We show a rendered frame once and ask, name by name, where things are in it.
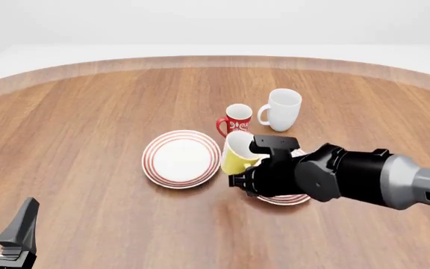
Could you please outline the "yellow and white mug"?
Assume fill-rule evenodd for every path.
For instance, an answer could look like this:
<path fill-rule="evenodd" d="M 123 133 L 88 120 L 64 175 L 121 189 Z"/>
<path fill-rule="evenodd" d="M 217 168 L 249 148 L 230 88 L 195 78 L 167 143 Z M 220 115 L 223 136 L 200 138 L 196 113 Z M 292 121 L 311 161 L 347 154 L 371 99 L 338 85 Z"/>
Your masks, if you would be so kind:
<path fill-rule="evenodd" d="M 231 132 L 226 136 L 221 160 L 224 174 L 240 174 L 258 162 L 262 155 L 254 154 L 249 149 L 253 138 L 253 134 L 243 131 Z"/>

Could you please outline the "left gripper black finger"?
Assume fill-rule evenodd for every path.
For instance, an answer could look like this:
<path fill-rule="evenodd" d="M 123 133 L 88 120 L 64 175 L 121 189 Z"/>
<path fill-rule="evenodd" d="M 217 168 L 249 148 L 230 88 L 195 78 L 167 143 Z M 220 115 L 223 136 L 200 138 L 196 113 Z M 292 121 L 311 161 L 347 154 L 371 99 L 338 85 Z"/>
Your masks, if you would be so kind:
<path fill-rule="evenodd" d="M 14 219 L 0 234 L 3 253 L 21 253 L 37 251 L 35 227 L 40 204 L 33 197 L 27 198 Z"/>

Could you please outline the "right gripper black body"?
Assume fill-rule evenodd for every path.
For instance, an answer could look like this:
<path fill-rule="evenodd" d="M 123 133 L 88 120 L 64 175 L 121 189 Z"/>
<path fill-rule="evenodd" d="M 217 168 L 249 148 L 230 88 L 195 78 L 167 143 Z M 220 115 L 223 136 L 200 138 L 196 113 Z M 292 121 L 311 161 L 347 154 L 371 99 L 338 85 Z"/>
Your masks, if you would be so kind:
<path fill-rule="evenodd" d="M 271 197 L 272 186 L 269 183 L 269 170 L 264 165 L 248 167 L 244 172 L 230 175 L 228 184 L 246 192 L 249 197 Z"/>

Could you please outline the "white plate with red rings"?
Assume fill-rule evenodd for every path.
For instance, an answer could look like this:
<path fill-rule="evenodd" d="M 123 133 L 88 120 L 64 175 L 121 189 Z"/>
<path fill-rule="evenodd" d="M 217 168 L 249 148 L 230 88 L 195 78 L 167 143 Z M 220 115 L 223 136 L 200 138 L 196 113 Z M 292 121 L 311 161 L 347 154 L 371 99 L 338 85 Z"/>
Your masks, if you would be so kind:
<path fill-rule="evenodd" d="M 293 157 L 305 155 L 302 149 L 295 149 L 291 152 Z M 268 158 L 268 155 L 263 155 L 262 158 L 255 164 L 260 165 L 262 160 Z M 273 205 L 298 205 L 309 201 L 310 197 L 307 194 L 292 194 L 277 197 L 256 197 L 260 201 L 264 201 Z"/>
<path fill-rule="evenodd" d="M 147 178 L 165 188 L 186 189 L 206 183 L 218 171 L 221 149 L 201 132 L 175 130 L 161 134 L 143 150 Z"/>

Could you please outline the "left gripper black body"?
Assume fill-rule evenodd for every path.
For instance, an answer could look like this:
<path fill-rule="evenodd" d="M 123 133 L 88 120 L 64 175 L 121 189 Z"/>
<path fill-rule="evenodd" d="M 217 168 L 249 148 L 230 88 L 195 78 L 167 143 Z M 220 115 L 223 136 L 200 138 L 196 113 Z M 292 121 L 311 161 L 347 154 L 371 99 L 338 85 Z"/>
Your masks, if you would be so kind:
<path fill-rule="evenodd" d="M 36 258 L 28 250 L 10 248 L 0 253 L 0 269 L 32 269 Z"/>

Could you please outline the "red patterned mug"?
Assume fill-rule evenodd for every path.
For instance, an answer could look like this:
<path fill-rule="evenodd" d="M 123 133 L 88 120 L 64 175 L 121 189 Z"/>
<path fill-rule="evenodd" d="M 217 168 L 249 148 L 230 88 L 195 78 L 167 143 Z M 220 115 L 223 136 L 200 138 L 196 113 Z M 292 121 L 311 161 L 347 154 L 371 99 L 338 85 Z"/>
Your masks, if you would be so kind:
<path fill-rule="evenodd" d="M 234 131 L 247 132 L 252 118 L 252 109 L 248 105 L 233 104 L 225 110 L 225 116 L 216 121 L 216 129 L 223 136 Z"/>

